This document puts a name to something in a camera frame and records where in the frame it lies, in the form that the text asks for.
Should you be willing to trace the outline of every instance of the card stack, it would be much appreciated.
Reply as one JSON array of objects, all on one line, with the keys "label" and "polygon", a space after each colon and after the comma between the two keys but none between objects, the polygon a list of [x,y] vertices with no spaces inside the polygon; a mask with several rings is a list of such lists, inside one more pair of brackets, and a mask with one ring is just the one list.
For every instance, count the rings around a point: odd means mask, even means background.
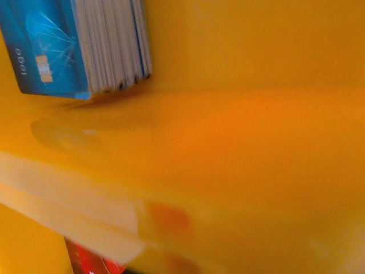
[{"label": "card stack", "polygon": [[0,14],[23,93],[89,99],[152,72],[143,0],[3,0]]}]

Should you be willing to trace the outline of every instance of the card chip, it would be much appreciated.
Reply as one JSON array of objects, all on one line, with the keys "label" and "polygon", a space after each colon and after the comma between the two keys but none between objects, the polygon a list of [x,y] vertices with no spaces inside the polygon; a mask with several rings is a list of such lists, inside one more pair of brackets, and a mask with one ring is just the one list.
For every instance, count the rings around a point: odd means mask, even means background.
[{"label": "card chip", "polygon": [[38,66],[38,71],[40,79],[43,83],[52,83],[53,77],[51,72],[50,63],[48,62],[48,57],[46,55],[38,55],[35,57],[36,64]]}]

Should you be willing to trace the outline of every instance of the orange surface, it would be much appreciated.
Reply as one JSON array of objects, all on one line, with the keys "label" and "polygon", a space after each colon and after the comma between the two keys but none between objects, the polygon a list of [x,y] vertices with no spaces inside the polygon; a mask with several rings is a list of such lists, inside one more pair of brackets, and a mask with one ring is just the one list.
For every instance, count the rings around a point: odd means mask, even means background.
[{"label": "orange surface", "polygon": [[0,201],[147,274],[363,269],[365,3],[146,3],[155,73],[98,102],[1,44]]}]

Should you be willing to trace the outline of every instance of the yellow shelf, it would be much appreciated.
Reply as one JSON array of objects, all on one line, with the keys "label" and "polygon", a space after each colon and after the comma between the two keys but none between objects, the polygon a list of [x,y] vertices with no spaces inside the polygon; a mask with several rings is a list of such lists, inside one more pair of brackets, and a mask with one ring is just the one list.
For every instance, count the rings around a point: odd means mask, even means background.
[{"label": "yellow shelf", "polygon": [[146,4],[155,72],[98,102],[1,42],[0,202],[147,274],[356,273],[365,2]]}]

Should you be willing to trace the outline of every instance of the stack of cards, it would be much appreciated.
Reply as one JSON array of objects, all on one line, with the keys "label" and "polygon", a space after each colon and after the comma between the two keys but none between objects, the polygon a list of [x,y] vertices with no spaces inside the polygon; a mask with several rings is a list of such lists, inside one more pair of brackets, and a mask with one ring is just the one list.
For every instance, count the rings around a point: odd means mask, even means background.
[{"label": "stack of cards", "polygon": [[0,14],[23,93],[89,99],[152,72],[143,0],[4,0]]}]

